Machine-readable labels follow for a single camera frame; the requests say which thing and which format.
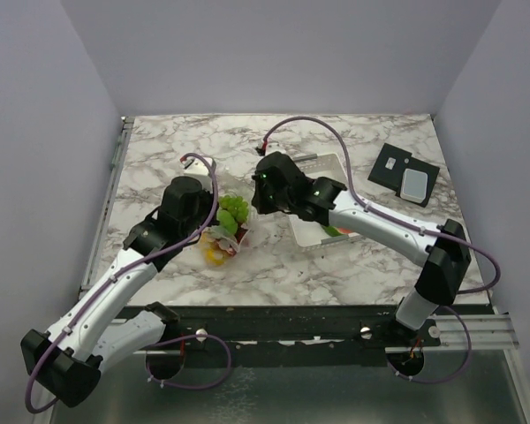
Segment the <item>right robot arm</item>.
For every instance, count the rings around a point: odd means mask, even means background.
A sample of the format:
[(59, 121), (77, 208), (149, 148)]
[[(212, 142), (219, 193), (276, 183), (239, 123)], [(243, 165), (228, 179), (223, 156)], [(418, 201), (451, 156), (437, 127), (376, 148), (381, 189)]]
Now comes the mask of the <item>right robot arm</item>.
[(395, 344), (410, 344), (438, 307), (453, 304), (472, 261), (460, 223), (425, 222), (380, 207), (335, 179), (307, 176), (280, 152), (264, 156), (252, 179), (252, 204), (259, 214), (283, 212), (304, 222), (355, 232), (420, 266), (415, 286), (388, 324)]

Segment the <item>green grapes bunch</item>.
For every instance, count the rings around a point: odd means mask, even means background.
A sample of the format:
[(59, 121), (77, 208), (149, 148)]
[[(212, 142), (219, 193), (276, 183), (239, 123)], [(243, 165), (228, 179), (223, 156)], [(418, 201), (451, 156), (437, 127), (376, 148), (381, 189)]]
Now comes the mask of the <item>green grapes bunch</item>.
[(245, 223), (249, 216), (248, 202), (241, 196), (225, 195), (219, 199), (221, 210), (228, 212), (237, 223)]

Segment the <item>clear dotted zip bag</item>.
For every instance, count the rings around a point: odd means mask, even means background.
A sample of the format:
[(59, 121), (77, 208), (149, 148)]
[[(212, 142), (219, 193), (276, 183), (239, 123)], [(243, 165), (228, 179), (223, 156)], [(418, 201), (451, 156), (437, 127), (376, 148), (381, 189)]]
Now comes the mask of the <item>clear dotted zip bag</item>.
[(225, 265), (250, 246), (252, 221), (256, 212), (251, 204), (253, 187), (226, 172), (217, 174), (218, 201), (215, 218), (200, 235), (197, 247), (207, 265)]

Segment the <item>yellow bell pepper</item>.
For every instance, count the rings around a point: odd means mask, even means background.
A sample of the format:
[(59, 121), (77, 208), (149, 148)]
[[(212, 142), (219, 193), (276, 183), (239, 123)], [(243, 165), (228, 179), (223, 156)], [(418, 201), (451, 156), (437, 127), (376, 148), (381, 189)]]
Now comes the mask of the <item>yellow bell pepper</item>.
[(228, 259), (227, 252), (220, 248), (217, 241), (206, 233), (201, 236), (199, 242), (203, 259), (210, 266), (222, 266)]

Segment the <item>red lychee bunch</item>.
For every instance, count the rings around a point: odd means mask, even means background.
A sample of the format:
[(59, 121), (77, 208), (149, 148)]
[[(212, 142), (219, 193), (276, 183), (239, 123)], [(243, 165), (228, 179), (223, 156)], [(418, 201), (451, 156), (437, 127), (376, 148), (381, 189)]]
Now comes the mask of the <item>red lychee bunch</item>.
[(216, 249), (230, 257), (239, 253), (248, 234), (249, 230), (245, 227), (238, 228), (235, 235), (230, 234), (224, 227), (220, 226), (213, 226), (209, 230), (209, 236)]

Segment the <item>green round guava fruit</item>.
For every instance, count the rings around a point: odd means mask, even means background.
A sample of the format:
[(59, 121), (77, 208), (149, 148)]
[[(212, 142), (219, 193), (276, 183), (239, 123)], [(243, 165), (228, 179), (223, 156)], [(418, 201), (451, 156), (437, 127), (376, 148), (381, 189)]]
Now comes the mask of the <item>green round guava fruit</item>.
[(235, 217), (225, 209), (220, 208), (216, 214), (217, 221), (229, 234), (234, 236), (238, 231), (238, 222)]

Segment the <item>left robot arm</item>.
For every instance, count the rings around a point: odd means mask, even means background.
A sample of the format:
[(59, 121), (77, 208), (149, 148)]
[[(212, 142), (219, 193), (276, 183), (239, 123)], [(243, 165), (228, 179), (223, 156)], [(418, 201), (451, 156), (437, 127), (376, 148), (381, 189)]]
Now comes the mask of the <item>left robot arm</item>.
[(112, 320), (131, 297), (192, 244), (210, 225), (217, 209), (214, 174), (185, 175), (171, 180), (161, 204), (134, 225), (109, 269), (57, 322), (43, 332), (29, 330), (20, 348), (29, 381), (25, 403), (36, 407), (32, 390), (39, 383), (68, 407), (90, 396), (102, 373), (140, 348), (164, 349), (177, 340), (171, 312), (156, 303), (122, 327), (109, 332)]

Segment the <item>white perforated plastic basket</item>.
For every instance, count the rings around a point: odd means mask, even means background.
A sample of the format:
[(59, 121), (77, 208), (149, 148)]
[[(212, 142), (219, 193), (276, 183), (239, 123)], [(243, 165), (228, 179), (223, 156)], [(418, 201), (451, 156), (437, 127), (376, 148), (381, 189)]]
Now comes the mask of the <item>white perforated plastic basket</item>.
[[(303, 155), (296, 157), (294, 162), (310, 178), (326, 177), (347, 183), (344, 166), (336, 153)], [(295, 244), (303, 252), (361, 239), (358, 233), (351, 237), (329, 237), (320, 224), (302, 221), (295, 215), (289, 216), (289, 223)]]

